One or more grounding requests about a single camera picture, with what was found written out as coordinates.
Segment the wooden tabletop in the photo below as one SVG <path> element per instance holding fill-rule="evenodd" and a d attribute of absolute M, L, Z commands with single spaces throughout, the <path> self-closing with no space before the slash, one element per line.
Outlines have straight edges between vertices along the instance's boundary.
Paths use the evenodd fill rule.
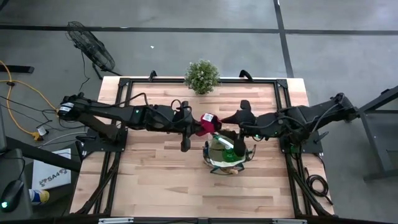
<path fill-rule="evenodd" d="M 104 77 L 98 101 L 114 103 L 119 78 Z M 287 81 L 292 105 L 308 105 L 304 81 L 301 78 Z M 147 94 L 150 104 L 169 105 L 174 99 L 187 100 L 195 119 L 203 113 L 214 113 L 220 118 L 231 116 L 239 109 L 241 100 L 250 101 L 256 116 L 276 110 L 274 87 L 270 84 L 222 84 L 212 93 L 196 96 L 181 83 L 135 83 L 132 95 L 141 92 Z M 138 97 L 131 104 L 143 105 L 144 100 Z M 210 168 L 203 163 L 201 150 L 209 138 L 210 135 L 192 136 L 191 149 L 181 152 L 181 136 L 177 134 L 129 130 L 119 166 L 112 216 L 294 217 L 286 163 L 277 139 L 254 142 L 247 138 L 248 147 L 257 144 L 257 151 L 254 159 L 245 163 L 246 170 L 238 175 L 219 176 L 210 174 Z M 103 152 L 95 152 L 83 161 L 71 212 L 81 208 L 97 187 L 103 157 Z M 310 174 L 326 178 L 315 156 L 304 154 L 303 164 Z M 107 191 L 105 189 L 103 208 Z M 297 192 L 303 210 L 301 190 Z M 317 200 L 333 213 L 333 207 L 325 198 Z"/>

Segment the red cloth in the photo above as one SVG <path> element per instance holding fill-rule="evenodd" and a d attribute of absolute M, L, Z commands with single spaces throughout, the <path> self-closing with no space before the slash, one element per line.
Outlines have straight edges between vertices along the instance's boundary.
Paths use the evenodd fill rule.
<path fill-rule="evenodd" d="M 221 128 L 221 121 L 216 115 L 205 113 L 200 117 L 200 123 L 203 131 L 196 133 L 197 136 L 203 136 L 207 133 L 214 133 Z"/>

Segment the desk fan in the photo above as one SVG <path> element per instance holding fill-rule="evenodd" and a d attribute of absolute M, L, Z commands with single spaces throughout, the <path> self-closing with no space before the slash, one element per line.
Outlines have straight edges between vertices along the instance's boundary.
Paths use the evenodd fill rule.
<path fill-rule="evenodd" d="M 103 72 L 122 76 L 113 71 L 115 63 L 111 54 L 105 49 L 104 43 L 99 41 L 83 24 L 77 21 L 68 22 L 68 35 L 73 41 L 74 46 L 80 49 L 93 62 L 93 68 L 100 80 L 103 77 L 98 72 L 96 66 Z"/>

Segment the potted plant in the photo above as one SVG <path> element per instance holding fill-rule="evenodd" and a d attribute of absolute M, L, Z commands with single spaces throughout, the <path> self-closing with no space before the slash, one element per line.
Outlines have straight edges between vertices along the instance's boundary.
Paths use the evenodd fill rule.
<path fill-rule="evenodd" d="M 214 87 L 218 85 L 219 78 L 220 74 L 216 66 L 209 60 L 199 60 L 199 62 L 190 63 L 184 83 L 196 94 L 204 95 L 213 91 Z"/>

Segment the concrete floor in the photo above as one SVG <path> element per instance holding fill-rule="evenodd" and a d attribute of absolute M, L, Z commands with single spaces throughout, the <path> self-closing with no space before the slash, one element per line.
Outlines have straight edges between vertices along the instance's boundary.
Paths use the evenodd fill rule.
<path fill-rule="evenodd" d="M 280 7 L 286 29 L 398 30 L 398 2 L 394 0 L 280 0 Z M 115 27 L 278 28 L 272 0 L 12 0 L 0 12 L 0 24 L 64 26 L 68 21 Z M 254 77 L 286 77 L 279 34 L 95 35 L 114 57 L 115 71 L 124 75 L 148 75 L 151 70 L 161 76 L 183 75 L 189 62 L 204 58 L 218 66 L 224 77 L 236 76 L 241 69 Z M 397 85 L 398 36 L 287 35 L 287 43 L 294 77 L 304 78 L 310 104 L 344 92 L 360 107 Z M 15 74 L 14 78 L 38 88 L 53 104 L 65 95 L 77 93 L 85 80 L 80 52 L 65 32 L 0 30 L 0 59 L 7 64 L 34 66 L 32 75 Z M 86 75 L 92 79 L 83 91 L 87 97 L 96 98 L 101 82 L 87 58 Z M 6 92 L 3 85 L 0 95 L 5 96 Z M 35 108 L 49 108 L 21 85 L 14 88 L 12 99 Z M 12 107 L 44 120 L 39 112 Z M 15 127 L 6 111 L 3 114 L 8 136 L 37 144 Z M 37 126 L 28 118 L 18 114 L 16 117 L 29 130 Z M 80 130 L 52 131 L 47 139 Z M 332 123 L 322 131 L 330 132 L 322 144 L 336 214 L 397 222 L 398 179 L 370 184 L 362 180 L 379 168 L 360 120 Z M 64 207 L 60 205 L 54 214 Z"/>

